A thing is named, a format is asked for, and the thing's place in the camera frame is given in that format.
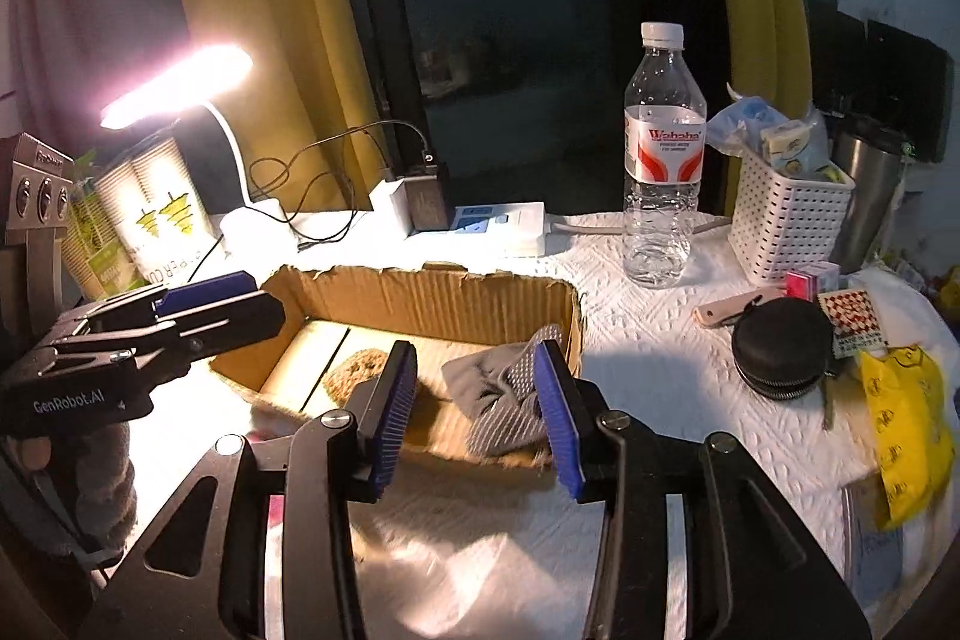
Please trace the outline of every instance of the yellow plastic bag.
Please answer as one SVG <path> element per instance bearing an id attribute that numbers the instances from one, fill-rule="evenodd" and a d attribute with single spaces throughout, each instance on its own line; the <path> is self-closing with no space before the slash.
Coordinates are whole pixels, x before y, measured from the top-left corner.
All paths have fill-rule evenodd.
<path id="1" fill-rule="evenodd" d="M 937 362 L 912 345 L 883 359 L 861 353 L 860 381 L 890 506 L 890 517 L 877 519 L 877 527 L 891 530 L 923 510 L 949 480 L 953 438 L 944 423 L 944 380 Z"/>

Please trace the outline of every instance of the white plastic basket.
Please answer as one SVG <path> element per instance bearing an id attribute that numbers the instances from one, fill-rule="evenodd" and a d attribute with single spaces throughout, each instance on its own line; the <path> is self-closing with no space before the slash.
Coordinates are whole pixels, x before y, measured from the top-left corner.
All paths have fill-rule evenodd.
<path id="1" fill-rule="evenodd" d="M 752 285 L 781 282 L 791 269 L 826 261 L 853 194 L 842 183 L 791 180 L 746 150 L 730 244 Z"/>

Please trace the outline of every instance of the hand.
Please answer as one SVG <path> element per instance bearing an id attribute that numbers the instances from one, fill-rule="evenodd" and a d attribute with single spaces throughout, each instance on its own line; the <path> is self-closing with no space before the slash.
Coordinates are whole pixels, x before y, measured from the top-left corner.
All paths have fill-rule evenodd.
<path id="1" fill-rule="evenodd" d="M 31 437 L 30 439 L 8 439 L 8 447 L 13 458 L 24 472 L 38 472 L 50 463 L 50 437 Z"/>

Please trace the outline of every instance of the dark glass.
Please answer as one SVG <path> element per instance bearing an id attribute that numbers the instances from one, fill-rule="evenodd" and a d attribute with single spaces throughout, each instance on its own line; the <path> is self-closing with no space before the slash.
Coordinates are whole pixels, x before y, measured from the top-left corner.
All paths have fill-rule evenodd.
<path id="1" fill-rule="evenodd" d="M 436 152 L 458 204 L 544 201 L 619 210 L 623 91 L 642 20 L 688 30 L 688 63 L 718 106 L 728 74 L 723 0 L 405 0 Z M 718 193 L 716 172 L 704 188 Z"/>

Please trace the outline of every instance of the black round case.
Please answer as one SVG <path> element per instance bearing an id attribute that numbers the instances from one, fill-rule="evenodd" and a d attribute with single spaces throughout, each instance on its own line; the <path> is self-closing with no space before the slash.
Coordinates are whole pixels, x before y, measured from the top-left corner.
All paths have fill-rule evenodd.
<path id="1" fill-rule="evenodd" d="M 785 297 L 744 311 L 731 344 L 744 383 L 785 401 L 806 394 L 829 369 L 833 327 L 816 304 Z"/>

